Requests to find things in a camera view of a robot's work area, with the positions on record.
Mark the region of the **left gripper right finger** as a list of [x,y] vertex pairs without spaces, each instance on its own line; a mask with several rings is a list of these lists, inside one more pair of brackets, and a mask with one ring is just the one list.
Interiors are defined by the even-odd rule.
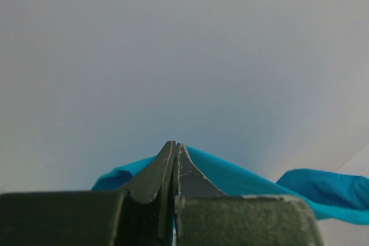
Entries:
[[229,196],[179,143],[174,162],[177,245],[323,245],[315,215],[292,195]]

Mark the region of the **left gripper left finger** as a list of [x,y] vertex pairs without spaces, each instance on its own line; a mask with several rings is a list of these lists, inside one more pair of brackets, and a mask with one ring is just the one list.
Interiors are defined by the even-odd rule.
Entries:
[[109,191],[1,195],[2,245],[171,245],[176,143]]

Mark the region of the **blue t shirt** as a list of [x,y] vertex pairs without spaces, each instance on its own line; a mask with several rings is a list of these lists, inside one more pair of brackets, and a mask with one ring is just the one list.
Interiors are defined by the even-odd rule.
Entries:
[[337,219],[368,225],[368,178],[357,175],[292,169],[276,182],[231,162],[189,147],[194,165],[230,196],[294,195],[306,201],[318,220]]

